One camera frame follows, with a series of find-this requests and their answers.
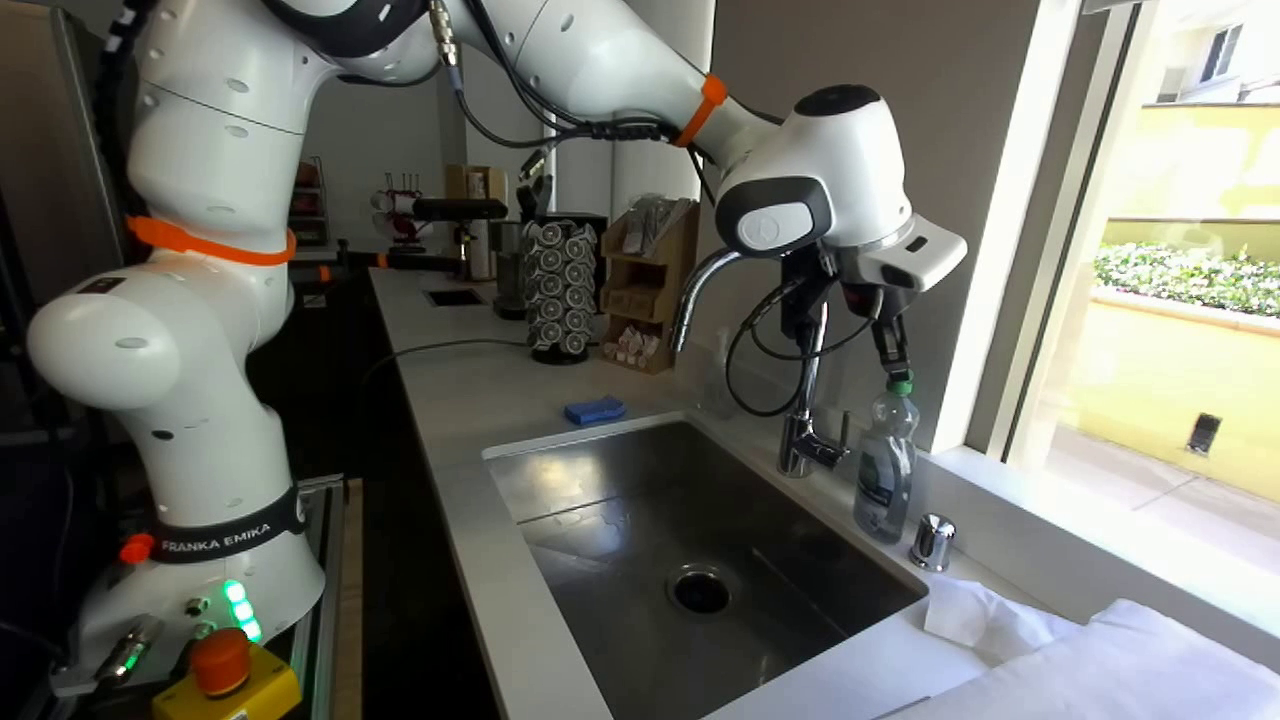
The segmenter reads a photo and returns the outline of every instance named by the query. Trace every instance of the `kitchen counter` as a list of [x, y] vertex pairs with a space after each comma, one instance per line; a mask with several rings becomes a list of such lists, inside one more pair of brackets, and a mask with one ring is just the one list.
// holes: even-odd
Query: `kitchen counter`
[[[536, 363], [518, 346], [522, 325], [498, 319], [483, 283], [474, 286], [481, 305], [437, 305], [433, 286], [472, 283], [457, 283], [445, 270], [372, 268], [372, 286], [505, 714], [611, 714], [483, 469], [483, 447], [578, 430], [559, 417], [568, 399], [614, 394], [626, 417], [679, 413], [846, 544], [893, 572], [915, 572], [903, 547], [882, 547], [846, 519], [846, 489], [830, 475], [780, 475], [780, 424], [709, 402], [709, 383], [694, 380], [693, 358], [679, 354], [679, 371], [634, 371], [597, 354], [583, 363]], [[957, 557], [953, 572], [1005, 590], [964, 557]], [[918, 621], [922, 598], [712, 714], [882, 714], [986, 672], [981, 655], [918, 632]]]

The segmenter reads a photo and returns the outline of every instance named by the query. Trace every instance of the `stainless steel sink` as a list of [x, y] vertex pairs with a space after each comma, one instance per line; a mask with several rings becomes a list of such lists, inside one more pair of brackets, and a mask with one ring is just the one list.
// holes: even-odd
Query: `stainless steel sink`
[[621, 720], [703, 714], [922, 595], [688, 420], [489, 469]]

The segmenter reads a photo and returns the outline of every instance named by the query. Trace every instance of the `orange ring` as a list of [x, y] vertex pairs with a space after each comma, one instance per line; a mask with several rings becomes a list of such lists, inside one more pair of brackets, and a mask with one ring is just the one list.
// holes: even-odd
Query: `orange ring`
[[139, 245], [150, 246], [173, 246], [173, 252], [199, 252], [199, 255], [215, 255], [215, 260], [232, 260], [232, 262], [286, 262], [294, 255], [294, 236], [286, 231], [286, 245], [280, 252], [249, 252], [249, 246], [227, 246], [203, 236], [184, 231], [178, 225], [169, 225], [159, 215], [126, 215], [126, 226]]
[[674, 143], [688, 146], [703, 124], [712, 120], [712, 111], [728, 101], [728, 83], [712, 73], [703, 76], [703, 101], [694, 105], [694, 111], [688, 117], [688, 124], [679, 126]]

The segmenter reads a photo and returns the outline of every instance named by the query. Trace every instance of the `sink drain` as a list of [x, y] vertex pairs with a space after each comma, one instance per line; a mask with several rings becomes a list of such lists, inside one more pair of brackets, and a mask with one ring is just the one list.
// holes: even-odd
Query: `sink drain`
[[667, 590], [679, 608], [700, 614], [728, 608], [728, 585], [716, 565], [679, 565]]

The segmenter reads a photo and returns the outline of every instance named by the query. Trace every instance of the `white cloth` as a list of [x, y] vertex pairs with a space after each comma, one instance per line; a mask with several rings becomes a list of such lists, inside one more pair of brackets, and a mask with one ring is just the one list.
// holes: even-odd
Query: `white cloth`
[[976, 579], [959, 579], [959, 576], [927, 579], [922, 632], [953, 638], [986, 664], [1006, 664], [1074, 628], [1078, 623], [1016, 605]]
[[1114, 598], [1078, 632], [1016, 655], [893, 720], [1277, 720], [1280, 677], [1142, 608]]

